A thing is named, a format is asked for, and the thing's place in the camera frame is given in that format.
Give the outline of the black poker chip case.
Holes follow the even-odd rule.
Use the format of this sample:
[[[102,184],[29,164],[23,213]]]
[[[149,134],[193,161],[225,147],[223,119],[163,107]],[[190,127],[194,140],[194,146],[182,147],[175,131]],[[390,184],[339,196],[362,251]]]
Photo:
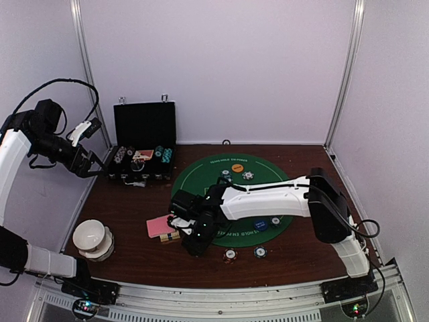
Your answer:
[[[121,180],[126,185],[145,186],[149,180],[170,180],[176,153],[176,104],[167,99],[158,102],[130,103],[113,107],[117,145],[109,154],[108,178]],[[121,146],[136,150],[155,150],[157,146],[173,149],[170,163],[162,163],[162,157],[153,154],[145,161],[144,169],[130,169],[133,156],[126,155],[120,164],[113,157]]]

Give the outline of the boxed red card deck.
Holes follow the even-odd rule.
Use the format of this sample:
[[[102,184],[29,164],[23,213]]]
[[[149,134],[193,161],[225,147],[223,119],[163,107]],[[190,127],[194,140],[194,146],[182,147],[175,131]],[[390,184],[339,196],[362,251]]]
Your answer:
[[[134,160],[151,160],[153,157],[154,151],[153,150],[136,150],[133,159]]]

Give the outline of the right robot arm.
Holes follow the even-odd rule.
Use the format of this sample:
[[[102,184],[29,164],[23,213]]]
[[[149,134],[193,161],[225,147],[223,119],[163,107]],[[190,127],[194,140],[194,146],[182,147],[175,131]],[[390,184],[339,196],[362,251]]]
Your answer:
[[[347,274],[344,291],[359,295],[369,286],[370,263],[345,195],[322,168],[312,168],[308,176],[283,182],[234,184],[219,178],[205,195],[178,190],[170,210],[190,221],[187,250],[198,256],[214,239],[219,226],[252,217],[305,217],[312,220],[316,238],[330,244],[343,262]]]

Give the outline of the blue green 50 chip stack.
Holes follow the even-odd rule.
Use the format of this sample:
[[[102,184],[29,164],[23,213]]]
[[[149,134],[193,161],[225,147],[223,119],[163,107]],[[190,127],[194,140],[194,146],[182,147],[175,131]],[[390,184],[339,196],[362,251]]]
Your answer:
[[[253,254],[256,258],[264,258],[267,256],[267,249],[263,246],[258,246],[253,250]]]

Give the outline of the orange big blind button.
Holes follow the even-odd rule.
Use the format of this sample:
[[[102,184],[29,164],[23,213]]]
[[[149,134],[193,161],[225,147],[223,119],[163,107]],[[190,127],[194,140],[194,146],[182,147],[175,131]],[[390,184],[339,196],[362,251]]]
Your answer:
[[[232,165],[231,170],[233,172],[240,173],[240,172],[243,172],[244,166],[242,164],[234,164]]]

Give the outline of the blue green 50 chip row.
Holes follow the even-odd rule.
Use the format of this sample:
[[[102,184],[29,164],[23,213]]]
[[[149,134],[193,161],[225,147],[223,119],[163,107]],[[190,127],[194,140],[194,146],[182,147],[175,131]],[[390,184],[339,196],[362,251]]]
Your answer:
[[[164,153],[164,147],[163,146],[157,146],[154,150],[154,154],[158,158],[162,157],[163,153]]]

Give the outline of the teal blue chip row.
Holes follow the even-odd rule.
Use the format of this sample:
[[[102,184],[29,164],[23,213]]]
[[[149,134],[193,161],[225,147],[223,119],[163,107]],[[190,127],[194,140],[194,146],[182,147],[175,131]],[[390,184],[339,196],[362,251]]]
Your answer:
[[[162,163],[170,163],[172,159],[173,149],[165,148],[162,152]]]

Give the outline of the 50 chips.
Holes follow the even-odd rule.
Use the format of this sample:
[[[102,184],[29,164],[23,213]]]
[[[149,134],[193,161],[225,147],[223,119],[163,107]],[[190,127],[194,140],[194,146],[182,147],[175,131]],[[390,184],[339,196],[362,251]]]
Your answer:
[[[227,169],[224,169],[224,170],[221,171],[221,177],[224,178],[225,180],[227,180],[228,182],[232,182],[233,181],[232,174]]]

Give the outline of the blue beige 10 chip row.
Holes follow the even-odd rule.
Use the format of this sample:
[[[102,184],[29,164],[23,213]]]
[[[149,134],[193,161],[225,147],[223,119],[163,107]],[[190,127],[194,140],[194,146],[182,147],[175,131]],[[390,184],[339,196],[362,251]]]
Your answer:
[[[113,157],[114,163],[120,164],[126,155],[127,155],[127,148],[124,146],[121,146],[120,148],[118,148],[118,150],[116,151]]]

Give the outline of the blue small blind button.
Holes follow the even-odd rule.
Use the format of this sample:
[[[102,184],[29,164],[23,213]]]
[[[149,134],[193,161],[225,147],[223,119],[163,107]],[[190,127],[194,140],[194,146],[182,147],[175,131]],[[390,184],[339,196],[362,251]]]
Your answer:
[[[253,228],[257,231],[266,231],[269,224],[266,220],[258,219],[253,222]]]

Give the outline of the aluminium front rail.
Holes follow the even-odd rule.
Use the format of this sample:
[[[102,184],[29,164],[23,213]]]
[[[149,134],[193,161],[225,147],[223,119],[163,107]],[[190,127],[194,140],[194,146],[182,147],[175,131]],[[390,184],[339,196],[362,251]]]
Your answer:
[[[352,302],[368,300],[365,321],[415,321],[396,264],[374,273],[378,290],[328,303],[322,283],[257,288],[168,288],[122,283],[115,305],[101,307],[91,321],[350,321]]]

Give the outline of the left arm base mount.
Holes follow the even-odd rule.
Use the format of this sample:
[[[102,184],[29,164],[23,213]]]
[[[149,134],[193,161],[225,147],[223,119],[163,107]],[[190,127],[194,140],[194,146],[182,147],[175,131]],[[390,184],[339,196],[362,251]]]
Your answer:
[[[91,279],[89,285],[64,279],[61,291],[100,305],[114,305],[117,301],[120,286],[117,283]]]

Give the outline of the clear acrylic dealer button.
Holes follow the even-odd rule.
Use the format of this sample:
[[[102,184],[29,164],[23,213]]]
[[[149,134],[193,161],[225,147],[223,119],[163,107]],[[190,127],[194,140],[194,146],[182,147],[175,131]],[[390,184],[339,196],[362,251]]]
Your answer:
[[[132,160],[130,164],[130,169],[133,172],[140,172],[144,169],[145,161],[144,160]]]

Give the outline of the black orange 100 chip row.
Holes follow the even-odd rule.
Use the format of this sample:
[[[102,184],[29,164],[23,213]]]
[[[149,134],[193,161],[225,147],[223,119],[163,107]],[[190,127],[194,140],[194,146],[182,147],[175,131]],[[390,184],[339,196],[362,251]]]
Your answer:
[[[132,146],[128,147],[126,153],[128,156],[133,156],[135,153],[135,148]]]

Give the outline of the green round poker mat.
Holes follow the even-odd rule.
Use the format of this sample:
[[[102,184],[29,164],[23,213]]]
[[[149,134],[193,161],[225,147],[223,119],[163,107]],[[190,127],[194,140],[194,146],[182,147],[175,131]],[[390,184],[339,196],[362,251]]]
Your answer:
[[[242,164],[243,172],[233,172],[231,167],[234,164]],[[172,194],[182,189],[193,195],[203,196],[208,188],[217,182],[224,169],[231,172],[234,184],[261,184],[289,179],[283,170],[263,158],[248,154],[217,154],[200,159],[182,171],[174,182]],[[246,171],[254,173],[253,180],[243,180],[242,174]],[[270,226],[270,217],[234,221],[219,230],[217,238],[213,240],[212,244],[224,248],[246,248],[265,244],[287,230],[293,221],[291,216],[282,215],[280,218],[282,223],[279,227]],[[253,228],[253,222],[258,219],[268,222],[269,227],[266,231],[257,231]]]

